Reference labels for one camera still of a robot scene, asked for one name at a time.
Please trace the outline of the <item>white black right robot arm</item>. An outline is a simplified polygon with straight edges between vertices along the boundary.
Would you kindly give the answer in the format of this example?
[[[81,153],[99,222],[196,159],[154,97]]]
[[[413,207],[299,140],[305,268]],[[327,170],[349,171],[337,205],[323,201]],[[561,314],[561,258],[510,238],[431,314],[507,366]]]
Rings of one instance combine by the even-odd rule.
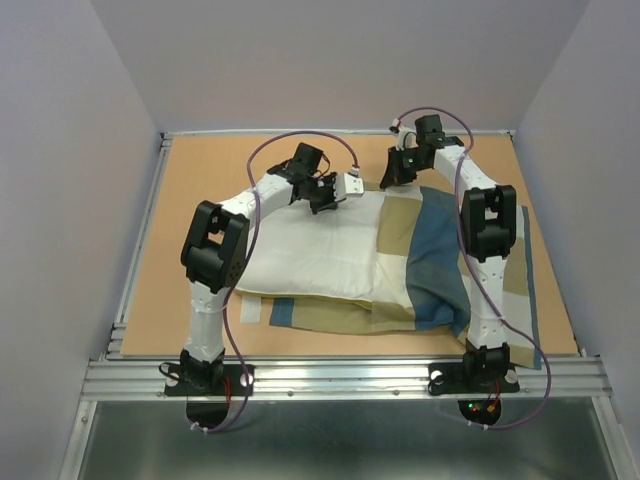
[[[515,189],[498,184],[476,165],[470,155],[473,139],[465,145],[444,132],[443,112],[435,109],[413,127],[402,116],[392,120],[389,130],[396,143],[380,182],[383,189],[406,185],[420,171],[433,169],[454,188],[458,243],[472,278],[471,317],[462,359],[430,370],[433,395],[483,392],[506,380],[512,363],[502,312],[504,273],[517,237]]]

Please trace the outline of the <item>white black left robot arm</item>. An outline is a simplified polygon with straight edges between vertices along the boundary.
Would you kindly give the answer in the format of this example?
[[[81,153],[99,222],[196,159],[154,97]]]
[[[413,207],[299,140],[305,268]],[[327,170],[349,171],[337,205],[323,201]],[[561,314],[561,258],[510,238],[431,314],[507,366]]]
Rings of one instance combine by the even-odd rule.
[[[202,394],[222,382],[223,317],[232,288],[240,280],[259,231],[268,215],[297,200],[317,213],[335,209],[335,179],[317,175],[325,160],[322,150],[301,143],[292,158],[269,168],[251,187],[221,203],[201,202],[194,212],[182,247],[191,293],[190,327],[180,353],[175,379]]]

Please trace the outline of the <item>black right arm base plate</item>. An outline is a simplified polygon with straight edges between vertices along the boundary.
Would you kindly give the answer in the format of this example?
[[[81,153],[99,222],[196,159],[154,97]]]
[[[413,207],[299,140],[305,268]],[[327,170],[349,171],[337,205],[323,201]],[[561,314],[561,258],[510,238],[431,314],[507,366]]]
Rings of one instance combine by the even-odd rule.
[[[462,362],[436,362],[428,367],[428,392],[439,395],[471,395],[493,393],[518,393],[517,379],[507,379],[508,370],[495,368],[468,370]]]

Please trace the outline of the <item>blue beige white plaid pillowcase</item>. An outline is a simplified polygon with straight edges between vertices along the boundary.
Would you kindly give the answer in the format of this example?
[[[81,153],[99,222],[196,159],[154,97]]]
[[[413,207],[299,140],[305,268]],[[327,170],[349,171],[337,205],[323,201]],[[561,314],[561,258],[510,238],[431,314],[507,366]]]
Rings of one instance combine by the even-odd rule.
[[[370,262],[367,300],[325,287],[309,294],[278,297],[270,323],[277,327],[342,334],[400,332],[446,334],[467,340],[476,283],[459,250],[454,197],[428,187],[414,198],[389,194],[379,215],[376,256]],[[499,309],[513,363],[539,368],[541,357],[528,210],[516,210],[516,242],[502,275]]]

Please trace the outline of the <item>white pillow yellow edge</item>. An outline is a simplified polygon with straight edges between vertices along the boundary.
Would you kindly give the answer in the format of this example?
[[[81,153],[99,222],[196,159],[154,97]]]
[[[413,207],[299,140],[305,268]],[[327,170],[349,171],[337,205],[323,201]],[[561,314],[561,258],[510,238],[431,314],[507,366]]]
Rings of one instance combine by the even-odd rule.
[[[237,289],[262,297],[368,303],[384,199],[384,193],[368,191],[316,215],[305,202],[274,212],[261,222]]]

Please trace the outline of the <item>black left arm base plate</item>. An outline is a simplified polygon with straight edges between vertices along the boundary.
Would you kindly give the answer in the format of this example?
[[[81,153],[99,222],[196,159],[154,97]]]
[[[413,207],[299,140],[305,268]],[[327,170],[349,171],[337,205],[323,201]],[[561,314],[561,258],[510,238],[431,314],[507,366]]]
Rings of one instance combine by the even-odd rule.
[[[164,394],[169,397],[230,397],[253,394],[254,368],[248,374],[239,364],[187,367],[163,362],[158,367],[165,379]]]

